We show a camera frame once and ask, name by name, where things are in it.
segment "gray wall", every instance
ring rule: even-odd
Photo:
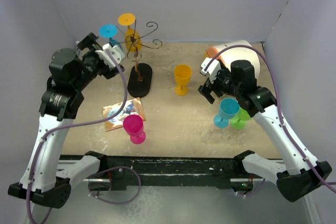
[[[290,0],[266,40],[283,111],[319,160],[336,169],[336,0]],[[334,171],[328,181],[336,181]],[[323,223],[335,223],[336,195],[314,193]]]
[[[51,54],[74,45],[54,0],[0,0],[0,223],[18,223],[24,201],[7,195],[32,152]]]
[[[56,0],[76,39],[98,32],[119,15],[133,12],[140,34],[157,21],[149,39],[163,41],[264,41],[287,0]]]

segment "tabletop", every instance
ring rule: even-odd
[[[64,143],[62,154],[83,155],[92,150],[106,155],[171,156],[171,157],[234,157],[245,151],[255,151],[265,158],[280,158],[273,143],[254,121],[237,130],[232,126],[220,129],[213,122],[221,99],[210,104],[198,92],[206,77],[199,73],[206,49],[219,43],[164,43],[160,49],[143,48],[143,63],[153,69],[151,90],[141,98],[146,121],[146,140],[136,145],[130,141],[123,128],[106,131],[104,123],[72,128]],[[253,46],[263,52],[260,43]],[[260,60],[258,85],[267,87],[274,94],[269,71]],[[174,92],[174,68],[187,64],[193,70],[188,84],[189,92],[178,96]],[[128,77],[134,62],[122,62]],[[120,76],[110,80],[96,77],[84,90],[84,101],[75,123],[102,118],[102,108],[123,100]]]

